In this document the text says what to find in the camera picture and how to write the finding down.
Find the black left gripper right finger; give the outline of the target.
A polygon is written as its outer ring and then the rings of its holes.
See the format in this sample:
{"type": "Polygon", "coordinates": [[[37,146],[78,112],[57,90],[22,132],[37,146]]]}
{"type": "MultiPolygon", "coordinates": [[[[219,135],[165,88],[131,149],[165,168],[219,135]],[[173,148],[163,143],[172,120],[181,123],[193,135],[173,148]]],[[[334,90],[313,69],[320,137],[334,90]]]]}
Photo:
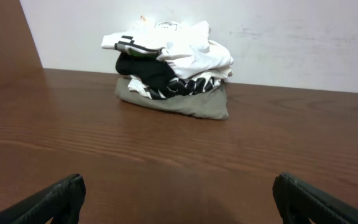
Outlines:
{"type": "Polygon", "coordinates": [[[272,190],[283,224],[358,224],[358,209],[294,175],[276,176],[272,190]]]}

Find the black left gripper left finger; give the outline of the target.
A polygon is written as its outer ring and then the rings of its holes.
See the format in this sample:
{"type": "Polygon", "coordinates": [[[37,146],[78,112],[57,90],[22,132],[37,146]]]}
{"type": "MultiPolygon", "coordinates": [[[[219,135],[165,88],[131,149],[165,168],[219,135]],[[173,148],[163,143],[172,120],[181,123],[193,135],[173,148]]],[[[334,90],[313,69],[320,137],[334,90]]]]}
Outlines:
{"type": "Polygon", "coordinates": [[[0,224],[77,224],[86,187],[71,174],[0,212],[0,224]]]}

